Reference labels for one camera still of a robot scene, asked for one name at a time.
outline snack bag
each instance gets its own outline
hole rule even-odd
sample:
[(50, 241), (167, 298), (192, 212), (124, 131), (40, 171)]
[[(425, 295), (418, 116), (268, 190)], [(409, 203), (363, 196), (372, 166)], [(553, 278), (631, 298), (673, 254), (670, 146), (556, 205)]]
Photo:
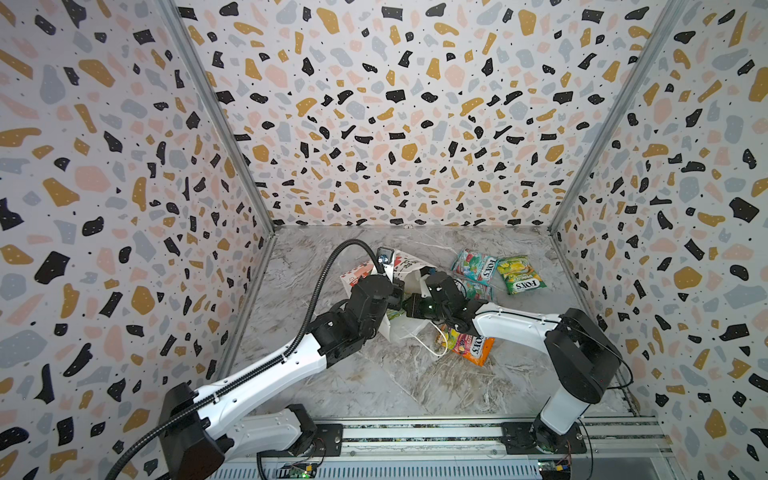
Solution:
[(473, 282), (470, 279), (459, 277), (454, 279), (458, 284), (458, 289), (468, 300), (493, 300), (493, 289), (488, 285)]
[(528, 262), (528, 255), (499, 260), (498, 272), (504, 277), (510, 295), (547, 286)]
[[(458, 289), (464, 293), (466, 298), (477, 300), (492, 299), (492, 288), (490, 286), (473, 282), (470, 279), (463, 277), (456, 278), (455, 280), (460, 285)], [(459, 333), (447, 325), (442, 325), (441, 330), (445, 333), (445, 337), (448, 339), (449, 350), (453, 350), (475, 365), (483, 366), (485, 364), (485, 360), (491, 352), (491, 347), (493, 347), (494, 339)], [(435, 343), (441, 347), (445, 347), (445, 341), (443, 340), (442, 335), (437, 335)]]
[(453, 263), (452, 270), (470, 280), (488, 285), (496, 270), (496, 257), (465, 248)]
[[(447, 325), (442, 325), (440, 329), (445, 332), (445, 336), (448, 338), (449, 350), (453, 350), (475, 365), (483, 366), (485, 364), (495, 339), (459, 333)], [(437, 336), (437, 341), (440, 346), (445, 347), (442, 335)]]

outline side wall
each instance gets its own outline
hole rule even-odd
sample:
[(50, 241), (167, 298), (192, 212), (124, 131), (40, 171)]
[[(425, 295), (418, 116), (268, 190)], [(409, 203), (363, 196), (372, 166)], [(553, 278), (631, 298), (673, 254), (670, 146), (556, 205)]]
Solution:
[(0, 13), (0, 476), (103, 478), (214, 374), (266, 239), (154, 4)]
[(507, 3), (178, 5), (276, 224), (547, 224), (665, 2)]
[(690, 478), (768, 469), (766, 7), (690, 3), (556, 233)]

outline orange candy bag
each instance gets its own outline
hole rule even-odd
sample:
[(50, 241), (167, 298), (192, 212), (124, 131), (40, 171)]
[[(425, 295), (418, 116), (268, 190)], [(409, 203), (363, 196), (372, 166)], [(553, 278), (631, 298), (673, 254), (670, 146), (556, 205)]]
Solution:
[[(485, 364), (495, 339), (459, 333), (447, 325), (442, 325), (440, 328), (448, 338), (449, 350), (458, 353), (475, 365), (483, 366)], [(445, 348), (442, 335), (438, 335), (436, 340), (440, 346)]]

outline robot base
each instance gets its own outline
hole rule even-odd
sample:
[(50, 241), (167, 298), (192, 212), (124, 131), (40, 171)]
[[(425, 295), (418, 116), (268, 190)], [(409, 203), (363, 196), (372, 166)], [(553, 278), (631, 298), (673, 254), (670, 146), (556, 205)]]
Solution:
[(305, 452), (296, 453), (288, 450), (267, 450), (261, 453), (263, 457), (286, 458), (290, 456), (303, 457), (311, 454), (313, 459), (321, 457), (338, 457), (341, 455), (341, 444), (344, 440), (344, 425), (340, 423), (323, 423), (317, 426), (310, 446)]
[(587, 452), (577, 424), (574, 423), (562, 436), (551, 437), (548, 435), (550, 432), (538, 417), (533, 422), (505, 422), (502, 423), (501, 441), (507, 455), (537, 455), (542, 452), (567, 455), (569, 444), (571, 454)]

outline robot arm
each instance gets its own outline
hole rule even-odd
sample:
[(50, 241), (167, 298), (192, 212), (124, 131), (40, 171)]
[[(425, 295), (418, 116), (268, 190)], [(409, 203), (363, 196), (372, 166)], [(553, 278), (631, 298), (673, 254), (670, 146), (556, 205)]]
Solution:
[[(296, 350), (273, 368), (216, 398), (161, 436), (171, 478), (207, 478), (226, 459), (265, 450), (300, 455), (311, 445), (316, 427), (302, 406), (262, 415), (245, 429), (240, 420), (281, 390), (330, 368), (359, 351), (372, 339), (388, 307), (402, 303), (402, 282), (392, 279), (393, 250), (377, 256), (386, 275), (370, 275), (353, 288), (349, 300), (337, 303), (311, 322)], [(426, 280), (430, 297), (414, 295), (404, 304), (409, 316), (446, 323), (460, 333), (495, 337), (547, 353), (561, 386), (531, 426), (531, 443), (553, 452), (563, 435), (590, 404), (600, 402), (619, 365), (620, 353), (603, 332), (576, 309), (563, 315), (506, 309), (484, 300), (467, 300), (454, 280), (437, 272)], [(166, 395), (160, 422), (228, 383), (281, 356), (285, 348), (226, 379), (191, 391), (181, 384)]]

